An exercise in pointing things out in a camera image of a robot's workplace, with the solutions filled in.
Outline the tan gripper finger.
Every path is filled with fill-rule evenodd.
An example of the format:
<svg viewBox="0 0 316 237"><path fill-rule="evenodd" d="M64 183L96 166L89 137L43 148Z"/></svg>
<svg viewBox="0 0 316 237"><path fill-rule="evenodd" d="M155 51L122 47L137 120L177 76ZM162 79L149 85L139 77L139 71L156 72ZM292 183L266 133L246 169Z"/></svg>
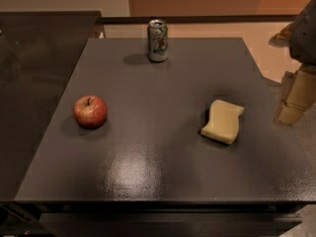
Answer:
<svg viewBox="0 0 316 237"><path fill-rule="evenodd" d="M275 121L294 125L316 103L316 66L302 64L294 73L286 71L279 87Z"/></svg>
<svg viewBox="0 0 316 237"><path fill-rule="evenodd" d="M293 23L288 24L280 32L276 33L269 40L269 44L276 47L287 47L292 33Z"/></svg>

